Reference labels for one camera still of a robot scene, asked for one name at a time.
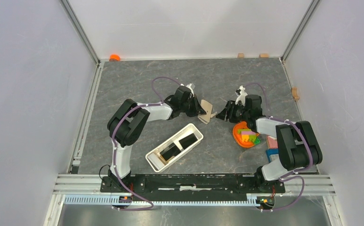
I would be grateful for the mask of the beige leather card holder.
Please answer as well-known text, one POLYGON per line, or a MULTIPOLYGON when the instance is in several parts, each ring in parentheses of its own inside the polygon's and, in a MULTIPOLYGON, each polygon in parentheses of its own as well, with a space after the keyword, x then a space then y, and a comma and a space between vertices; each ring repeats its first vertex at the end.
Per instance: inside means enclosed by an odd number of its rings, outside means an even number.
POLYGON ((201 100, 200 105, 205 111, 205 114, 198 115, 198 119, 204 124, 209 124, 211 118, 215 117, 218 112, 213 112, 213 105, 204 99, 201 100))

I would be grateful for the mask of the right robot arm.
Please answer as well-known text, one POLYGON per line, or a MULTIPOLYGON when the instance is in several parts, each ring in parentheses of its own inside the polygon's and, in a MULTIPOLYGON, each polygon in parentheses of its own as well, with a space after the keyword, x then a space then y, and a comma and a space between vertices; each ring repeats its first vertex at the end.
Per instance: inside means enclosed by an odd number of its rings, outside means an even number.
POLYGON ((216 118, 230 123, 245 122, 252 131, 276 139, 278 159, 258 167, 254 174, 254 186, 260 192, 268 191, 273 182, 282 182, 285 177, 308 170, 323 160, 310 122, 265 116, 261 96, 247 95, 245 101, 229 100, 216 118))

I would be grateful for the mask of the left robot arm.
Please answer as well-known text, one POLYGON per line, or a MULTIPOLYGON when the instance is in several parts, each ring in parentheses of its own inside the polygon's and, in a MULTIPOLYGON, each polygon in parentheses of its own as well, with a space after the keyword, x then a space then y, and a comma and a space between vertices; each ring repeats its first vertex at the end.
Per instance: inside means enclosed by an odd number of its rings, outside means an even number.
POLYGON ((107 124, 113 144, 112 162, 108 176, 119 192, 130 186, 130 156, 134 143, 139 139, 146 123, 167 121, 185 113, 188 117, 205 115, 191 84, 180 85, 173 95, 157 103, 138 103, 126 99, 107 124))

